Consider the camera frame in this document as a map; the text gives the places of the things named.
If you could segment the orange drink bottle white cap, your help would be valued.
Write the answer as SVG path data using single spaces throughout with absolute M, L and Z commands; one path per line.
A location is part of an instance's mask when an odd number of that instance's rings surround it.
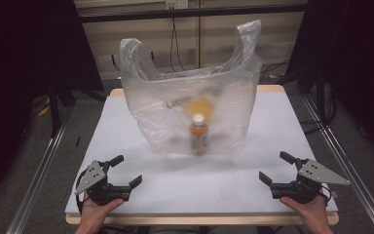
M 192 118 L 192 123 L 189 127 L 191 134 L 191 150 L 196 156 L 203 156 L 206 154 L 206 137 L 208 133 L 208 125 L 203 114 L 196 114 Z

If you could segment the black metal stand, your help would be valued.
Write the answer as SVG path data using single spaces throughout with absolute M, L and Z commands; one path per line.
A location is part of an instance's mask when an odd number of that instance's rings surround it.
M 325 123 L 324 75 L 321 66 L 318 63 L 307 64 L 297 80 L 297 85 L 300 94 L 308 94 L 313 87 L 316 87 L 319 119 Z
M 58 111 L 58 102 L 68 107 L 73 106 L 76 102 L 75 97 L 72 95 L 70 87 L 64 82 L 53 82 L 49 87 L 49 101 L 52 119 L 52 134 L 55 137 L 60 129 L 61 123 Z

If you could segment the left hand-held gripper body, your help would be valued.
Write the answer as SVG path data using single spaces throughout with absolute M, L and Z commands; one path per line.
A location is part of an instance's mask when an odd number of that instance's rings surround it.
M 86 192 L 98 205 L 106 205 L 115 199 L 128 201 L 132 189 L 129 185 L 115 186 L 108 182 L 107 172 L 111 167 L 109 161 L 93 160 L 79 175 L 74 195 L 77 202 L 79 196 Z

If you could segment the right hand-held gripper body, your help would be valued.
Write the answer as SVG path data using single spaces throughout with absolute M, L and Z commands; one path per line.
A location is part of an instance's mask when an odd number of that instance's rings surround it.
M 274 199 L 288 197 L 300 204 L 312 202 L 317 196 L 324 197 L 327 201 L 329 197 L 321 192 L 324 183 L 350 185 L 350 181 L 338 175 L 320 164 L 310 159 L 286 159 L 290 165 L 295 165 L 297 175 L 289 183 L 275 183 L 270 181 L 270 190 Z

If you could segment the translucent plastic bag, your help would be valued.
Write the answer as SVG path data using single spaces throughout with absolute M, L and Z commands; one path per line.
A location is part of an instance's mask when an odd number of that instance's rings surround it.
M 240 24 L 228 61 L 173 73 L 160 72 L 139 40 L 121 41 L 121 77 L 127 104 L 156 151 L 194 155 L 189 130 L 193 116 L 183 107 L 196 98 L 208 98 L 214 106 L 212 116 L 206 119 L 205 155 L 243 147 L 260 78 L 261 58 L 255 54 L 260 33 L 259 20 Z

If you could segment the person's left hand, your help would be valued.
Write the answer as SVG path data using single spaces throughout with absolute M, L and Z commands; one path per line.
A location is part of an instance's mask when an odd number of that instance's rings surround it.
M 84 193 L 84 203 L 79 226 L 89 225 L 101 227 L 106 217 L 112 211 L 114 211 L 123 204 L 124 201 L 122 199 L 115 199 L 107 205 L 100 206 L 97 203 L 95 203 L 87 193 Z

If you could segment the dark curtain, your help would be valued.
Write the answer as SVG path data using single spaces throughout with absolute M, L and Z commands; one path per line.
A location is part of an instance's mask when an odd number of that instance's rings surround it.
M 0 183 L 39 96 L 101 91 L 74 0 L 0 0 Z
M 307 0 L 287 68 L 307 93 L 321 75 L 374 140 L 374 0 Z

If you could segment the yellow round object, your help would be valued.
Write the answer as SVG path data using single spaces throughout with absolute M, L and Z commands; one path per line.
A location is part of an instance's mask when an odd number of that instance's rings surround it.
M 190 116 L 201 114 L 205 119 L 209 119 L 212 116 L 214 106 L 208 98 L 200 97 L 188 102 L 183 109 Z

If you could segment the black horizontal bar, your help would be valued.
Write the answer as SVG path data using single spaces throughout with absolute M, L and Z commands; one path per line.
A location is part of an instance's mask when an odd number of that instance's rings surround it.
M 252 14 L 276 14 L 305 12 L 309 8 L 308 4 L 285 4 L 285 5 L 265 5 L 250 7 L 229 7 L 229 8 L 202 8 L 189 10 L 162 10 L 120 14 L 90 14 L 81 15 L 77 21 L 106 22 L 106 21 L 127 21 L 127 20 L 161 20 L 177 18 L 195 17 L 217 17 L 232 15 L 252 15 Z

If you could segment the aluminium floor rail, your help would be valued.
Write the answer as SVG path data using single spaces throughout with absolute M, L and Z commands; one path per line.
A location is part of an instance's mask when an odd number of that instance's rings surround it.
M 67 114 L 62 120 L 60 127 L 54 137 L 51 138 L 40 165 L 24 195 L 7 231 L 5 234 L 22 234 L 30 214 L 36 204 L 38 195 L 48 174 L 58 146 L 64 135 L 65 126 L 70 119 Z
M 307 106 L 311 116 L 315 121 L 318 121 L 319 131 L 330 148 L 333 156 L 338 162 L 343 173 L 351 183 L 351 187 L 355 192 L 360 203 L 363 205 L 368 216 L 374 224 L 374 197 L 371 195 L 368 188 L 363 183 L 359 174 L 355 170 L 354 165 L 351 163 L 337 137 L 333 134 L 331 129 L 324 124 L 318 114 L 318 107 L 310 96 L 303 97 L 305 105 Z

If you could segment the white wall socket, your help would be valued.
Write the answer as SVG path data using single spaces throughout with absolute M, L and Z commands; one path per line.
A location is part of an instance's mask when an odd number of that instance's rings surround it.
M 167 10 L 184 10 L 189 8 L 188 0 L 166 0 Z

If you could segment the person's right hand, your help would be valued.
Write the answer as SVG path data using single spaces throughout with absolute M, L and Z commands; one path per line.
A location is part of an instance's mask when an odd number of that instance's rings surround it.
M 281 197 L 280 202 L 299 214 L 306 226 L 330 226 L 326 214 L 326 200 L 317 196 L 307 204 L 300 204 L 289 197 Z

